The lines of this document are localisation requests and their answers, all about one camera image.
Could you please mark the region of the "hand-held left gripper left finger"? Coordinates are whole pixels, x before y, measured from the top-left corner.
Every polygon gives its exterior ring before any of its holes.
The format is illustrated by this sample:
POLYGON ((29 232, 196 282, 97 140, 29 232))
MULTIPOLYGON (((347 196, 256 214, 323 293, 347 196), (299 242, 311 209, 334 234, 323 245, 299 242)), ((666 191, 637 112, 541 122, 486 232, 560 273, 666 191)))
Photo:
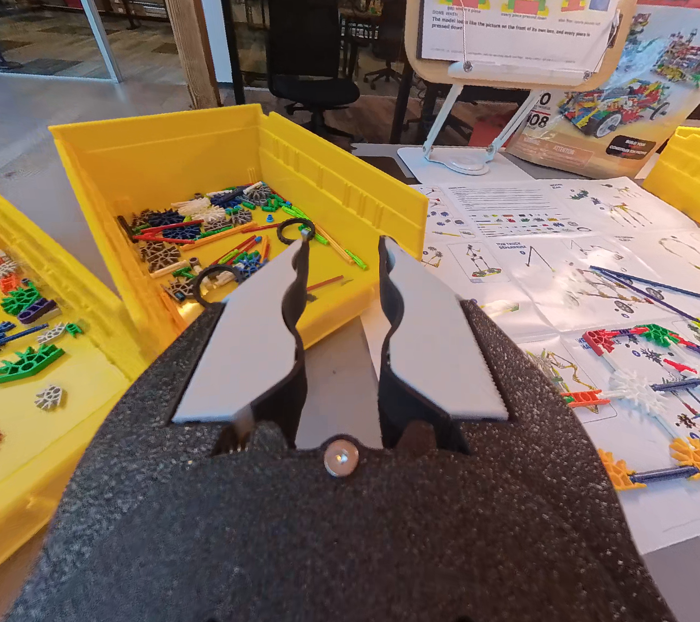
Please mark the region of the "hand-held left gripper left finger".
POLYGON ((307 302, 310 245, 296 240, 223 303, 173 413, 175 424, 233 425, 238 437, 275 423, 294 446, 307 398, 296 328, 307 302))

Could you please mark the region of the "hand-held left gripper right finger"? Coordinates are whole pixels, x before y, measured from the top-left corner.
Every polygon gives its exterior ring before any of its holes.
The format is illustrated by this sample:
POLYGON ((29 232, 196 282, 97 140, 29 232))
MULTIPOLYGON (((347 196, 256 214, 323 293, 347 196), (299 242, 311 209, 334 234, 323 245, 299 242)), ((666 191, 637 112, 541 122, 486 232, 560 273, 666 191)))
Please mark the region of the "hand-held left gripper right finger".
POLYGON ((510 415, 466 314, 466 300, 393 238, 380 238, 381 344, 378 411, 384 448, 409 425, 432 428, 442 450, 467 450, 464 423, 506 423, 510 415))

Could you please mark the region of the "pile of coloured rods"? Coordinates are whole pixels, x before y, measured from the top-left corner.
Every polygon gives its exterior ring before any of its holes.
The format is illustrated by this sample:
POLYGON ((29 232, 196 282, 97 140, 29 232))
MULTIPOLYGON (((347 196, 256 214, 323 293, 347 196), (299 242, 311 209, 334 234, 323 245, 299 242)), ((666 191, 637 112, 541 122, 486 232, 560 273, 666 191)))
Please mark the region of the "pile of coloured rods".
POLYGON ((354 251, 262 180, 196 193, 130 218, 118 215, 116 222, 146 273, 162 280, 164 293, 179 306, 197 295, 240 285, 298 239, 331 251, 354 271, 370 270, 354 251))

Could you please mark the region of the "yellow plastic parts bin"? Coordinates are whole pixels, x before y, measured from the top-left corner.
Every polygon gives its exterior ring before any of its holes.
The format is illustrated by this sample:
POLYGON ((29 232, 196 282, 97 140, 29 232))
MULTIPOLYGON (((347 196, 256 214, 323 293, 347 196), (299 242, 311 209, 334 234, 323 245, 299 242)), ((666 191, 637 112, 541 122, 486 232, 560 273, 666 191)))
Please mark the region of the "yellow plastic parts bin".
POLYGON ((70 370, 68 413, 21 416, 16 401, 1 413, 1 561, 25 545, 52 518, 88 443, 110 409, 143 372, 145 355, 121 300, 11 203, 1 199, 1 241, 46 251, 81 276, 85 300, 82 337, 70 338, 77 369, 70 370))
POLYGON ((155 278, 119 221, 177 211, 195 194, 263 182, 320 225, 312 291, 297 329, 305 348, 359 316, 378 292, 380 235, 421 259, 428 200, 260 105, 50 127, 57 151, 145 356, 160 355, 202 312, 155 278))
POLYGON ((699 224, 699 128, 678 127, 643 189, 699 224))

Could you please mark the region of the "blue plastic rod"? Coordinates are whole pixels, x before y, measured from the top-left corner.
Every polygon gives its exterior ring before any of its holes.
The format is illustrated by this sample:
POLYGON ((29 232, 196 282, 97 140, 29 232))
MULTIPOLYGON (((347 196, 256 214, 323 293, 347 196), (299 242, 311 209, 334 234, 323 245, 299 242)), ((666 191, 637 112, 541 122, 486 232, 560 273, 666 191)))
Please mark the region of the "blue plastic rod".
MULTIPOLYGON (((593 266, 593 265, 591 265, 591 266, 589 267, 589 271, 594 272, 594 273, 596 273, 596 272, 591 270, 591 268, 593 268, 593 267, 594 267, 594 268, 598 268, 598 269, 602 268, 602 267, 598 267, 598 266, 593 266)), ((610 269, 608 269, 608 268, 602 268, 602 269, 605 270, 605 271, 611 272, 611 273, 612 273, 613 275, 615 275, 616 277, 622 278, 624 281, 626 281, 626 282, 628 282, 628 283, 634 285, 635 287, 637 287, 637 288, 639 288, 639 289, 642 289, 643 291, 645 291, 645 292, 647 292, 647 293, 649 293, 649 294, 652 294, 652 293, 651 293, 651 292, 648 292, 648 291, 646 290, 648 287, 651 288, 651 289, 653 289, 653 290, 656 291, 656 292, 672 292, 673 294, 678 294, 678 295, 681 295, 681 296, 687 296, 687 297, 689 297, 689 298, 691 298, 691 299, 699 300, 699 293, 698 293, 698 292, 693 292, 693 291, 690 291, 690 290, 687 290, 687 289, 683 289, 683 288, 681 288, 681 287, 676 287, 676 286, 673 286, 673 285, 668 285, 668 284, 666 284, 666 283, 658 282, 658 281, 655 281, 655 280, 649 280, 649 279, 646 279, 646 278, 642 278, 642 277, 638 277, 638 276, 629 275, 629 274, 627 274, 627 273, 622 273, 622 272, 619 272, 619 271, 610 270, 610 269)))

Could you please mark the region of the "purple plastic rod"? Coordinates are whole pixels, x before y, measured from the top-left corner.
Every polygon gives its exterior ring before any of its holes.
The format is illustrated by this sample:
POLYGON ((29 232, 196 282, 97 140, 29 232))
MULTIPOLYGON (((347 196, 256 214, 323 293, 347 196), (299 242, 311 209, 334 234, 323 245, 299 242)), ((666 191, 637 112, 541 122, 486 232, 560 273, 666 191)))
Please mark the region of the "purple plastic rod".
POLYGON ((671 304, 669 304, 661 299, 658 299, 653 294, 649 294, 649 293, 643 291, 642 289, 635 287, 634 285, 624 281, 622 278, 616 277, 615 275, 613 275, 613 273, 611 273, 609 271, 605 271, 602 268, 598 269, 598 268, 594 268, 594 267, 591 268, 591 270, 597 272, 600 276, 603 276, 604 278, 606 278, 607 280, 609 280, 611 282, 618 283, 618 284, 626 287, 627 289, 630 289, 635 294, 642 295, 643 297, 645 297, 647 300, 651 301, 652 303, 656 303, 657 305, 660 305, 660 306, 664 307, 665 309, 667 309, 671 312, 674 312, 677 315, 679 315, 679 316, 681 316, 681 317, 683 317, 691 322, 695 322, 696 324, 699 323, 698 318, 691 316, 690 314, 686 313, 685 311, 681 311, 680 309, 676 308, 675 306, 672 306, 671 304))

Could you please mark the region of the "white building instruction sheet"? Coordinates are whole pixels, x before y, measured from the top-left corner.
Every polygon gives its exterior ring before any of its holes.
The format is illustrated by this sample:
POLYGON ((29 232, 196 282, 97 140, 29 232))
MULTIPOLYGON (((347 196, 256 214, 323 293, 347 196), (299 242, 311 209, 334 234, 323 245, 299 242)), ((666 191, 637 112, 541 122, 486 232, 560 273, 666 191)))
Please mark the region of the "white building instruction sheet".
MULTIPOLYGON (((594 446, 603 410, 570 338, 652 322, 699 324, 589 271, 699 292, 699 226, 628 178, 412 185, 428 200, 423 267, 479 307, 555 386, 594 446)), ((699 318, 699 300, 648 292, 699 318)))

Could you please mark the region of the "loose coloured connector pieces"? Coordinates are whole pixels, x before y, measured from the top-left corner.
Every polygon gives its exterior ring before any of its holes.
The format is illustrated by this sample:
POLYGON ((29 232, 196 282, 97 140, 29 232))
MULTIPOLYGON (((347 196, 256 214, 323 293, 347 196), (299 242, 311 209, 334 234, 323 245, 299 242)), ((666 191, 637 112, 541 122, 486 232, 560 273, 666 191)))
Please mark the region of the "loose coloured connector pieces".
POLYGON ((71 395, 75 350, 66 345, 82 337, 85 300, 81 276, 64 259, 46 251, 21 250, 1 241, 1 413, 64 417, 71 395))

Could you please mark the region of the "black office chair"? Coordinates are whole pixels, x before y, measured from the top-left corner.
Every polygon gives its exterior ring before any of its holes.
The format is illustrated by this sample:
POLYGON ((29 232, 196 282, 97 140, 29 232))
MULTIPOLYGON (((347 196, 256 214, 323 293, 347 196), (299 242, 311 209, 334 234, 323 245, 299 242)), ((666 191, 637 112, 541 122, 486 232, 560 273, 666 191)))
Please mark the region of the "black office chair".
POLYGON ((360 91, 353 79, 342 77, 337 0, 267 0, 269 27, 265 52, 267 87, 289 103, 289 116, 310 113, 303 124, 321 137, 355 136, 326 123, 327 111, 344 110, 360 91))

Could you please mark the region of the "wooden display board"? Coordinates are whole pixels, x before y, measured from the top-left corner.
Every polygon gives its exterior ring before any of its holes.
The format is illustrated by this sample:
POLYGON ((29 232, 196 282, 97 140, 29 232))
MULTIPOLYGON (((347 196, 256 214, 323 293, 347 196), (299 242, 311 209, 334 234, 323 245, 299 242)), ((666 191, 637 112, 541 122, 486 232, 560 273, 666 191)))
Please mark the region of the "wooden display board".
POLYGON ((595 87, 605 82, 617 67, 621 57, 626 32, 631 25, 631 15, 637 0, 620 0, 615 21, 610 31, 607 48, 603 51, 598 68, 592 73, 572 73, 554 70, 522 72, 512 66, 471 64, 459 60, 431 61, 417 55, 421 0, 407 0, 405 17, 405 49, 415 72, 426 81, 434 83, 487 85, 534 89, 537 86, 595 87))

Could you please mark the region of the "cardboard toy set box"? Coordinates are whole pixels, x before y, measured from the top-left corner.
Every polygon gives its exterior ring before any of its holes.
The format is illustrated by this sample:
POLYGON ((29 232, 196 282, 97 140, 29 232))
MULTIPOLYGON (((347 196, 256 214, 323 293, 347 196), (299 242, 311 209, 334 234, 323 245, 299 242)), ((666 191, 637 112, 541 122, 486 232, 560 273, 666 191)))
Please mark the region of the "cardboard toy set box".
POLYGON ((599 88, 545 93, 505 151, 588 178, 634 178, 699 105, 699 0, 638 0, 599 88))

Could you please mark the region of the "colourful rod connector frame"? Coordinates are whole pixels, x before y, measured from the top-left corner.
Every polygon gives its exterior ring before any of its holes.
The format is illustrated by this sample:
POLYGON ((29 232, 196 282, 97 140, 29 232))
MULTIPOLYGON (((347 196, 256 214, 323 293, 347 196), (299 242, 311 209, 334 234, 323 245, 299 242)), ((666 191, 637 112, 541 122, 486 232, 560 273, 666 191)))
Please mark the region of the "colourful rod connector frame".
POLYGON ((618 492, 699 484, 699 336, 652 322, 570 338, 603 410, 593 440, 618 492))

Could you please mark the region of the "wooden post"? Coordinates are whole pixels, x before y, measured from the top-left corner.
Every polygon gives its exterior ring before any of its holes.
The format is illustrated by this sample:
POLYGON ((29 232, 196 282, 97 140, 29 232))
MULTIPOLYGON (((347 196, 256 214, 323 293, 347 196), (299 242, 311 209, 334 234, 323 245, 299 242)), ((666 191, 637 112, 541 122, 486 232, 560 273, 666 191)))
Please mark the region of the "wooden post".
POLYGON ((220 107, 221 97, 201 0, 164 1, 192 107, 220 107))

